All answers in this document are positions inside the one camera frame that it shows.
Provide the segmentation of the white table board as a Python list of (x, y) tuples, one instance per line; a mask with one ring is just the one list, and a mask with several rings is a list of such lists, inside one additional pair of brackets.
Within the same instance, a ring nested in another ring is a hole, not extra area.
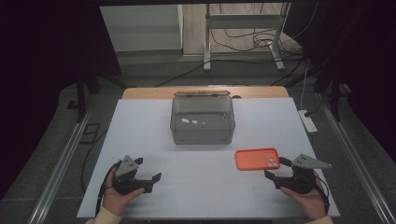
[(295, 159), (314, 154), (290, 98), (236, 99), (229, 145), (177, 145), (170, 130), (172, 102), (120, 100), (92, 173), (79, 217), (93, 217), (108, 169), (124, 156), (143, 159), (137, 178), (161, 180), (126, 209), (131, 219), (256, 219), (301, 217), (297, 202), (262, 171), (238, 170), (238, 149), (273, 147)]

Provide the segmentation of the white power strip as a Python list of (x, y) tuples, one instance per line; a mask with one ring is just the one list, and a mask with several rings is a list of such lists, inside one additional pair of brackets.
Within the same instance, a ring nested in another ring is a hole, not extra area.
[(305, 114), (307, 113), (306, 110), (299, 110), (298, 114), (300, 119), (305, 127), (305, 130), (308, 133), (316, 133), (318, 131), (316, 125), (314, 124), (313, 120), (310, 117), (307, 117)]

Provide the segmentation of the person's right hand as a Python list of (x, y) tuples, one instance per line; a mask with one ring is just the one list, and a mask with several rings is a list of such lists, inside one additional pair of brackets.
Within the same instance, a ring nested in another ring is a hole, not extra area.
[(316, 189), (313, 189), (306, 194), (299, 194), (285, 187), (281, 187), (280, 190), (285, 195), (296, 201), (311, 221), (327, 216), (325, 202), (323, 201), (321, 194)]

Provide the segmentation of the white cabinet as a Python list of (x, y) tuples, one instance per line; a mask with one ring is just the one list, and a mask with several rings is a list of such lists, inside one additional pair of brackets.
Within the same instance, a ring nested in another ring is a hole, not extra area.
[(181, 6), (100, 7), (115, 51), (182, 49)]

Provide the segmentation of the grey metal stand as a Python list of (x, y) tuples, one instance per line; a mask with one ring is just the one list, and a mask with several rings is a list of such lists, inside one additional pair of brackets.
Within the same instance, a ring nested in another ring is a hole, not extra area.
[(287, 18), (290, 4), (285, 2), (278, 15), (242, 15), (242, 14), (211, 14), (210, 5), (205, 5), (205, 50), (204, 50), (204, 70), (211, 69), (211, 52), (209, 34), (212, 29), (275, 29), (275, 37), (269, 43), (270, 50), (278, 71), (286, 69), (281, 60), (278, 42), (283, 31), (283, 26)]

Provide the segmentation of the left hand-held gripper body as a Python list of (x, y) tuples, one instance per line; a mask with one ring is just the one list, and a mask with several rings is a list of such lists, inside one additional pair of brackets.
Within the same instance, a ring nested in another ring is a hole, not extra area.
[(134, 162), (129, 155), (126, 155), (120, 161), (115, 177), (113, 178), (113, 188), (116, 192), (122, 195), (127, 195), (130, 192), (143, 188), (145, 193), (151, 193), (153, 184), (151, 180), (139, 180), (135, 178), (139, 165)]

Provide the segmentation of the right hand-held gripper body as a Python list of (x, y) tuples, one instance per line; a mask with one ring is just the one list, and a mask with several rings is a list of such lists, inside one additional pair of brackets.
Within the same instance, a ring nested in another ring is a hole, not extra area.
[(292, 161), (292, 176), (275, 176), (274, 183), (277, 189), (285, 187), (300, 194), (306, 194), (313, 190), (316, 183), (315, 169), (330, 169), (332, 165), (301, 154)]

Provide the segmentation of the person's left hand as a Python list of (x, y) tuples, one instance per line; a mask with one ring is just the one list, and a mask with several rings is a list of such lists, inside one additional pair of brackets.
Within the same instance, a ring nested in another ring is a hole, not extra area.
[(145, 192), (143, 188), (136, 189), (127, 195), (116, 192), (113, 188), (113, 178), (115, 168), (110, 171), (105, 183), (105, 192), (103, 196), (103, 207), (115, 216), (122, 216), (130, 201), (137, 198)]

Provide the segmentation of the black stand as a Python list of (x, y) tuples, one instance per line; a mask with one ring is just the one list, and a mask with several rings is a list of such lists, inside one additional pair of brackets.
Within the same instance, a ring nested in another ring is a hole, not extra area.
[(102, 77), (124, 90), (129, 88), (125, 82), (122, 82), (103, 70), (97, 68), (90, 68), (87, 71), (77, 70), (75, 75), (77, 99), (71, 100), (67, 105), (67, 109), (76, 109), (78, 111), (77, 123), (81, 123), (87, 114), (85, 88), (88, 88), (90, 93), (98, 93), (101, 90), (98, 77)]
[(340, 121), (339, 98), (343, 95), (340, 88), (342, 86), (342, 73), (338, 68), (323, 67), (314, 84), (314, 90), (321, 92), (323, 97), (329, 101), (330, 111), (336, 121)]

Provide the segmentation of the clear grey plastic storage box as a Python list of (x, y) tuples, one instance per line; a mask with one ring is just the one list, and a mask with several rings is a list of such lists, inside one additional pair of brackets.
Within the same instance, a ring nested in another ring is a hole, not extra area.
[(177, 91), (170, 129), (177, 145), (229, 145), (235, 120), (233, 100), (226, 90)]

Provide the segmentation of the orange phone case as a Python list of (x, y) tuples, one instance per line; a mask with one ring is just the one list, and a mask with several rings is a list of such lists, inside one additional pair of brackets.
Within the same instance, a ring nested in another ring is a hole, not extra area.
[(273, 170), (280, 167), (275, 148), (241, 149), (234, 155), (236, 166), (241, 171)]

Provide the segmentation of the wooden table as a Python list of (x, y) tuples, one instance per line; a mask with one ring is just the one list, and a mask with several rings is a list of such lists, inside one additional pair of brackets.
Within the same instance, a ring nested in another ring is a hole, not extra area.
[(172, 99), (177, 91), (228, 91), (242, 98), (288, 98), (289, 93), (279, 86), (208, 86), (208, 87), (157, 87), (128, 88), (122, 99)]

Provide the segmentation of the aluminium floor rail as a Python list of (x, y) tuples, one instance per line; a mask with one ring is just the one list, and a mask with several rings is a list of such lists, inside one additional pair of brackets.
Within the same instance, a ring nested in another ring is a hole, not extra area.
[(56, 162), (49, 180), (44, 187), (35, 205), (35, 208), (27, 221), (27, 224), (44, 224), (44, 221), (54, 201), (56, 193), (61, 186), (66, 170), (71, 159), (73, 158), (80, 137), (82, 136), (91, 114), (91, 112), (86, 112), (80, 121), (75, 125), (75, 128), (68, 139), (59, 160)]
[(317, 97), (322, 101), (321, 108), (332, 125), (337, 138), (341, 142), (343, 150), (345, 151), (346, 156), (356, 172), (357, 177), (367, 193), (376, 213), (381, 219), (382, 224), (396, 224), (396, 216), (390, 211), (390, 207), (385, 196), (381, 192), (379, 186), (375, 183), (375, 180), (369, 174), (368, 169), (364, 165), (357, 149), (351, 142), (342, 122), (337, 121), (335, 116), (332, 114), (328, 100), (319, 94), (317, 94)]

